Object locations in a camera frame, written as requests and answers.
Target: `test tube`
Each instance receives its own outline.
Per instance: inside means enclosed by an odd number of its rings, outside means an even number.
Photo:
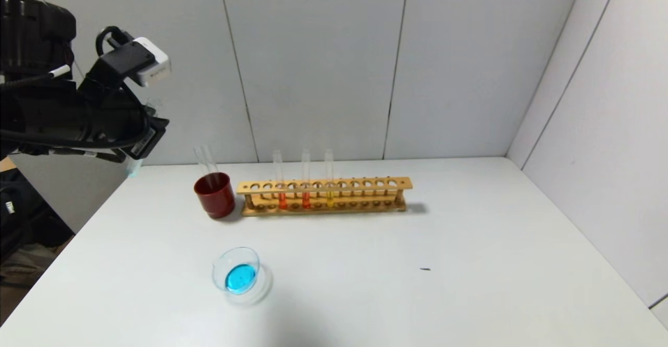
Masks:
[[[325,173],[327,173],[327,207],[334,207],[334,152],[325,150]]]
[[[302,187],[305,190],[301,193],[301,205],[304,209],[311,208],[311,152],[308,149],[304,149],[301,152],[301,183]]]
[[[283,157],[281,156],[281,150],[274,150],[274,171],[276,171],[276,188],[283,189],[285,183],[283,182]],[[285,193],[279,193],[279,208],[288,208]]]
[[[218,166],[213,160],[213,155],[211,155],[211,150],[208,145],[200,145],[193,149],[195,156],[197,157],[197,162],[200,164],[200,170],[205,179],[207,179],[207,184],[211,190],[216,190],[219,187],[219,179],[215,176],[218,173]]]

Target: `test tube rack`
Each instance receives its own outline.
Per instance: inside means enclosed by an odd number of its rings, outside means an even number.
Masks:
[[[242,181],[236,194],[244,195],[242,211],[245,217],[288,216],[289,214],[337,214],[351,212],[406,211],[403,191],[412,189],[408,177],[339,178],[331,183],[317,179],[309,183],[286,181],[284,187],[276,181]],[[311,195],[311,207],[302,206],[304,192]],[[333,205],[327,205],[327,193],[332,193]],[[279,207],[279,193],[286,193],[287,209]]]

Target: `white table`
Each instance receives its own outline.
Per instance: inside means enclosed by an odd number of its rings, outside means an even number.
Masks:
[[[299,164],[286,167],[298,176]],[[234,186],[272,178],[272,164],[220,169]],[[410,211],[242,219],[238,202],[213,221],[193,193],[196,166],[143,168],[0,328],[0,345],[668,345],[659,321],[510,161],[337,162],[336,171],[411,176]],[[274,275],[253,307],[232,306],[211,282],[212,260],[237,246],[257,250]]]

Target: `red liquid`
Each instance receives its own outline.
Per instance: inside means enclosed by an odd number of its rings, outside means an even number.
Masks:
[[[287,209],[288,201],[286,200],[285,193],[279,193],[279,209]]]
[[[304,209],[311,208],[311,194],[309,192],[304,192],[303,195],[301,196],[301,206]]]

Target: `black cable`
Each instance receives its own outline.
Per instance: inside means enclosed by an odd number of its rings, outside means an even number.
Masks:
[[[76,149],[51,149],[50,154],[56,154],[56,155],[86,155],[89,157],[92,157],[90,152],[86,152],[84,150],[76,150]],[[102,159],[104,161],[109,161],[109,162],[114,162],[114,163],[122,163],[125,161],[125,154],[123,152],[120,152],[121,155],[117,154],[109,154],[107,152],[95,152],[95,158]]]
[[[104,37],[107,36],[108,33],[116,35],[125,35],[123,31],[119,29],[117,26],[107,26],[106,28],[102,29],[102,31],[100,31],[98,36],[95,37],[95,51],[98,53],[98,56],[102,56],[104,54],[104,49],[102,48],[102,44],[104,43]]]
[[[53,78],[53,73],[40,74],[38,76],[33,76],[29,78],[24,78],[23,80],[16,81],[7,81],[0,85],[0,91],[7,92],[12,89],[22,88],[24,86],[33,85],[34,83],[40,83],[44,81],[51,80]]]

